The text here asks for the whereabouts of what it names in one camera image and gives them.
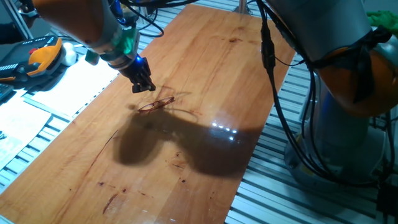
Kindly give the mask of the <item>person's hand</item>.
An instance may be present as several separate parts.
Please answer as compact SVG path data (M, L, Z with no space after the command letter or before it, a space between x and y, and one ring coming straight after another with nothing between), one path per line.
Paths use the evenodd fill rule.
M26 4L21 4L21 6L19 7L19 13L22 16L28 28L31 28L36 18L39 17L36 9L33 6L28 6Z

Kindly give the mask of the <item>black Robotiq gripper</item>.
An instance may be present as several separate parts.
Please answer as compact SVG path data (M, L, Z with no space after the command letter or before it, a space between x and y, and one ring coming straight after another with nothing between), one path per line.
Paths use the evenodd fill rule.
M130 65L119 72L133 83L133 93L156 90L156 86L150 78L151 72L146 57L138 55Z

